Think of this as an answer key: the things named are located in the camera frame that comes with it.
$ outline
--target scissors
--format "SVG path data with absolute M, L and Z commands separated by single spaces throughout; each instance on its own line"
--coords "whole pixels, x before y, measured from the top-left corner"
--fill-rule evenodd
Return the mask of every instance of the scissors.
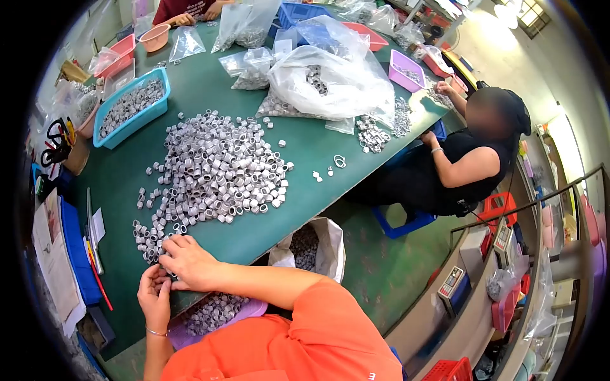
M 57 126 L 59 133 L 51 135 L 51 130 L 54 126 Z M 68 142 L 67 131 L 68 129 L 61 118 L 51 123 L 49 129 L 46 131 L 46 137 L 55 144 L 55 148 L 48 148 L 42 151 L 42 155 L 40 156 L 40 164 L 42 167 L 47 168 L 51 164 L 61 163 L 68 158 L 70 151 L 72 151 L 72 147 Z

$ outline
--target purple plastic basket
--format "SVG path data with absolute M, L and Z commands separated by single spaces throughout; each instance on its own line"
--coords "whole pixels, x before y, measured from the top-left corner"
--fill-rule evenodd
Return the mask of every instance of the purple plastic basket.
M 263 315 L 266 310 L 267 302 L 263 302 L 258 299 L 250 299 L 248 304 L 242 305 L 242 309 L 233 319 L 223 324 L 216 330 L 230 326 L 231 324 L 244 320 L 245 318 Z M 199 343 L 203 336 L 205 336 L 190 336 L 187 334 L 187 326 L 182 323 L 182 319 L 174 319 L 172 322 L 170 322 L 169 330 L 170 332 L 167 334 L 167 337 L 170 339 L 171 345 L 176 348 L 177 351 L 191 344 Z
M 417 73 L 420 76 L 419 83 L 396 70 L 396 67 Z M 388 78 L 409 90 L 411 93 L 415 93 L 426 87 L 426 77 L 423 74 L 422 67 L 406 55 L 394 49 L 392 49 L 392 52 L 390 53 L 390 70 Z

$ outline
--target blue stool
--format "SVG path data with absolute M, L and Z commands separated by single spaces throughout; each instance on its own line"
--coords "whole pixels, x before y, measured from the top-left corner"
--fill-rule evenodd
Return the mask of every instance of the blue stool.
M 436 215 L 417 211 L 415 212 L 415 220 L 399 227 L 391 227 L 387 222 L 386 217 L 381 213 L 379 207 L 373 208 L 373 214 L 377 219 L 377 222 L 379 222 L 379 225 L 381 225 L 383 232 L 393 240 L 436 221 L 437 217 Z

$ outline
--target woman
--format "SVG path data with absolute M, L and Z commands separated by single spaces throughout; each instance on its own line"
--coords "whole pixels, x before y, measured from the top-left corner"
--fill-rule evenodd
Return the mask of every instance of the woman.
M 451 99 L 468 128 L 443 142 L 425 132 L 422 147 L 402 165 L 368 176 L 346 194 L 349 201 L 372 206 L 400 203 L 409 222 L 416 210 L 464 216 L 496 189 L 515 160 L 520 135 L 531 133 L 522 99 L 498 87 L 484 87 L 469 101 L 444 81 L 434 89 Z
M 284 267 L 239 266 L 217 261 L 193 237 L 163 241 L 171 254 L 140 281 L 138 301 L 146 319 L 145 381 L 400 380 L 402 366 L 358 306 L 333 280 Z M 171 290 L 221 291 L 293 310 L 248 318 L 207 334 L 174 353 L 167 327 Z

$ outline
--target paper document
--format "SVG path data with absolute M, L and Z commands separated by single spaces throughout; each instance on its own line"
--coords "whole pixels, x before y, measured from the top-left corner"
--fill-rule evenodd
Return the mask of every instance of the paper document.
M 32 240 L 43 278 L 62 322 L 79 305 L 79 295 L 62 233 L 57 190 L 34 214 Z

